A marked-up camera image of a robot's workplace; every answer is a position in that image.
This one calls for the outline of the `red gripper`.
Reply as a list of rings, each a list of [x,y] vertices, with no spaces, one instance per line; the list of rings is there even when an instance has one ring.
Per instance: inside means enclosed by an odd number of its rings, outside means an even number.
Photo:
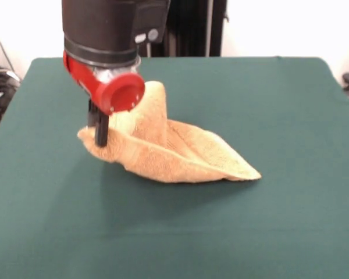
[[[89,94],[87,126],[95,126],[95,143],[106,146],[109,116],[130,111],[141,101],[145,92],[144,79],[138,73],[141,59],[123,68],[91,67],[63,53],[63,64],[74,81]]]

